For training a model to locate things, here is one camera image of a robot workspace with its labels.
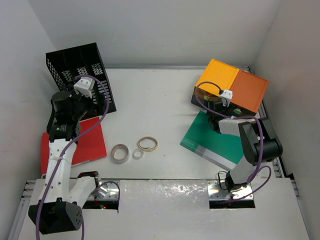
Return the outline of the beige masking tape roll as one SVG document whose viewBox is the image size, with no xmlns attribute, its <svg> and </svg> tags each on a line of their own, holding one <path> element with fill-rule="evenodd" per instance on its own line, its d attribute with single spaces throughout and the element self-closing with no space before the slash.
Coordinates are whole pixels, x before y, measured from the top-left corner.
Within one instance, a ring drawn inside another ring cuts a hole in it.
<svg viewBox="0 0 320 240">
<path fill-rule="evenodd" d="M 154 137 L 144 136 L 137 141 L 137 146 L 144 152 L 153 152 L 158 148 L 159 143 Z"/>
</svg>

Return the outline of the small white tape roll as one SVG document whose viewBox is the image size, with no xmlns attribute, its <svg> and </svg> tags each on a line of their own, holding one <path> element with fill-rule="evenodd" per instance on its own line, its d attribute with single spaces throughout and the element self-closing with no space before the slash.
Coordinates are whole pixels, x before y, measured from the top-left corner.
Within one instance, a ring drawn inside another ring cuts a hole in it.
<svg viewBox="0 0 320 240">
<path fill-rule="evenodd" d="M 136 150 L 133 151 L 132 153 L 132 157 L 135 159 L 135 160 L 139 160 L 141 159 L 142 157 L 144 156 L 144 151 L 140 148 L 137 148 Z"/>
</svg>

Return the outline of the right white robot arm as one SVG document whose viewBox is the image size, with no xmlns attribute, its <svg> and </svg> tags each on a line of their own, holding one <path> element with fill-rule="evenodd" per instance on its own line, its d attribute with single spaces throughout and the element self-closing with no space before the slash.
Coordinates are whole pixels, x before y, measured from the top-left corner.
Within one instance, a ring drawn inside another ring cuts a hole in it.
<svg viewBox="0 0 320 240">
<path fill-rule="evenodd" d="M 261 166 L 283 154 L 282 144 L 269 118 L 228 115 L 226 100 L 212 97 L 208 101 L 208 122 L 218 134 L 239 137 L 243 157 L 227 172 L 224 184 L 228 192 L 247 186 Z"/>
</svg>

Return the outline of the left metal arm base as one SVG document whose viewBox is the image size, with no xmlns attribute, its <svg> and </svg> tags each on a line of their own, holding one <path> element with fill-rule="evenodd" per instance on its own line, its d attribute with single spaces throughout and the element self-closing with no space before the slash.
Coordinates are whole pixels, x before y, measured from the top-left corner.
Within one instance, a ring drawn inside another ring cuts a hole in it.
<svg viewBox="0 0 320 240">
<path fill-rule="evenodd" d="M 119 201 L 120 181 L 115 179 L 101 179 L 98 181 L 99 188 L 88 197 L 88 200 Z"/>
</svg>

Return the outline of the large clear tape roll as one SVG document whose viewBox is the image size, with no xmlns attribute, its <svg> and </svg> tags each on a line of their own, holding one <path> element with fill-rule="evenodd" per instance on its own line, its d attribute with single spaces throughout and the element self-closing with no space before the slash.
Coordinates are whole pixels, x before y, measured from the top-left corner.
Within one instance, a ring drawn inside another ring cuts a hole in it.
<svg viewBox="0 0 320 240">
<path fill-rule="evenodd" d="M 124 144 L 117 144 L 111 150 L 113 163 L 119 165 L 127 162 L 130 158 L 129 148 Z"/>
</svg>

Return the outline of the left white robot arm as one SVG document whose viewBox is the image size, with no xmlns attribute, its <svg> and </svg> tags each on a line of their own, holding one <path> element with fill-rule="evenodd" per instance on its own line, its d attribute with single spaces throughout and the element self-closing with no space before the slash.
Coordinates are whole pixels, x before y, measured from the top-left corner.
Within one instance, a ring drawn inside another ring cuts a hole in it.
<svg viewBox="0 0 320 240">
<path fill-rule="evenodd" d="M 82 208 L 98 186 L 98 172 L 81 173 L 70 188 L 73 156 L 81 133 L 80 120 L 93 105 L 90 97 L 75 90 L 59 91 L 51 97 L 47 125 L 49 157 L 45 182 L 37 204 L 28 216 L 35 225 L 35 237 L 77 231 L 82 227 Z"/>
</svg>

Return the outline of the right metal arm base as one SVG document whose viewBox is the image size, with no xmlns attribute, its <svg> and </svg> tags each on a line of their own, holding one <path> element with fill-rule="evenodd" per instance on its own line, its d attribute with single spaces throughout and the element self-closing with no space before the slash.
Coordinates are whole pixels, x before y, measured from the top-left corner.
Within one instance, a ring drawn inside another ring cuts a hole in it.
<svg viewBox="0 0 320 240">
<path fill-rule="evenodd" d="M 225 190 L 225 181 L 221 180 L 220 183 L 217 179 L 207 181 L 207 192 L 208 198 L 210 201 L 227 201 L 231 199 L 240 199 L 243 198 L 246 200 L 253 200 L 254 196 L 252 194 L 252 186 L 249 184 L 247 186 L 241 186 L 239 189 L 232 190 L 228 192 Z"/>
</svg>

